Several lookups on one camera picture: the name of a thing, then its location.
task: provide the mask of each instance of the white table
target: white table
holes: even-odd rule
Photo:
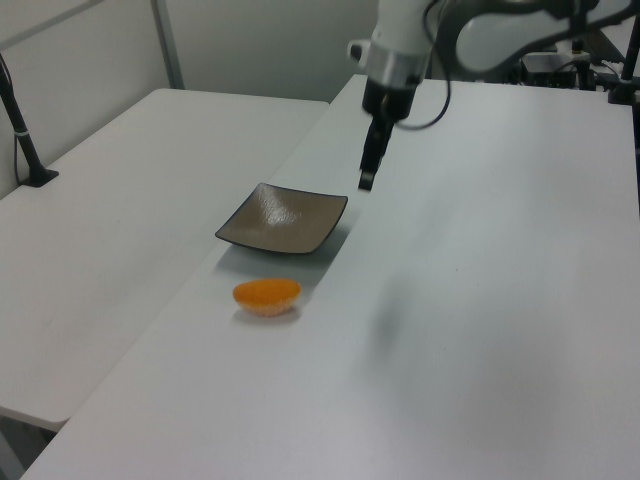
[[[326,110],[158,90],[0,202],[0,415],[58,430]]]
[[[363,87],[272,178],[348,194],[337,235],[309,257],[216,245],[25,480],[638,478],[631,112],[455,84],[367,195]],[[442,96],[421,87],[414,121]],[[238,311],[264,275],[301,281],[297,311]]]

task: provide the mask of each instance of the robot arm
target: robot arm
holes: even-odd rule
[[[429,67],[485,78],[536,48],[638,12],[640,0],[380,0],[371,40],[349,47],[368,77],[362,106],[372,116],[360,188],[371,190],[393,126],[409,116]]]

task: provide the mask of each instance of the black stand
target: black stand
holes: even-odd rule
[[[615,105],[633,105],[636,102],[636,86],[633,84],[633,71],[638,61],[638,49],[640,48],[640,16],[636,16],[633,24],[629,49],[624,61],[620,83],[609,92],[609,103]]]
[[[0,65],[0,96],[9,115],[9,120],[11,120],[11,125],[13,125],[15,135],[18,137],[18,142],[20,142],[20,147],[24,152],[24,157],[29,164],[29,178],[23,185],[39,188],[57,177],[58,172],[44,168],[40,158],[38,158],[38,153],[33,146],[29,130],[27,130],[18,102],[16,102],[16,97],[13,94],[13,85],[9,72],[6,71],[4,66],[4,61]]]

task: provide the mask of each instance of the black cable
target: black cable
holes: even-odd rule
[[[577,64],[577,63],[579,63],[579,62],[581,62],[581,61],[582,61],[582,60],[571,60],[571,61],[569,61],[569,62],[567,62],[567,63],[565,63],[565,64],[563,64],[563,65],[560,65],[560,66],[559,66],[558,68],[556,68],[553,72],[551,72],[551,75],[553,75],[554,73],[558,73],[560,70],[562,70],[562,69],[564,69],[564,68],[567,68],[567,67],[569,67],[569,66],[571,66],[571,65],[575,65],[575,64]]]
[[[16,134],[13,135],[13,174],[16,176],[18,186],[22,185],[18,176],[18,136]]]
[[[618,72],[616,72],[610,65],[607,65],[604,62],[601,62],[601,64],[602,64],[603,67],[608,68],[609,70],[611,70],[618,80],[620,79],[620,75],[618,75]]]
[[[449,69],[447,68],[442,58],[442,55],[440,55],[440,50],[436,47],[436,42],[434,41],[433,34],[429,29],[429,23],[428,23],[429,12],[431,12],[433,7],[435,7],[439,1],[440,0],[432,0],[429,6],[427,6],[427,8],[425,9],[424,13],[422,14],[422,27],[424,28],[424,33],[426,34],[427,39],[432,45],[432,50],[435,53],[435,56],[438,58],[440,65],[442,65],[444,78],[447,82],[447,99],[445,100],[444,106],[442,107],[442,110],[440,111],[440,113],[436,116],[436,118],[431,120],[429,123],[425,123],[423,125],[404,125],[402,123],[396,123],[396,127],[398,127],[400,130],[408,130],[408,131],[415,132],[418,130],[426,130],[429,127],[433,127],[436,123],[442,120],[442,117],[444,117],[444,115],[447,113],[447,110],[449,109],[449,104],[451,103],[451,75],[449,73]],[[385,107],[388,101],[389,101],[389,97],[385,96],[385,98],[382,100],[382,106],[381,106],[382,112],[385,111]]]
[[[593,69],[590,68],[589,71],[591,73],[593,73],[596,77],[598,77],[600,80],[602,80],[605,83],[605,86],[607,84],[613,83],[610,80],[608,80],[606,77],[603,77],[602,74],[600,72],[598,72],[597,70],[593,70]]]

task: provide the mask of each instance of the mandarin orange segment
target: mandarin orange segment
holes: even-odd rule
[[[241,283],[233,289],[233,298],[251,313],[262,317],[274,317],[293,306],[300,290],[300,284],[294,280],[265,278]]]

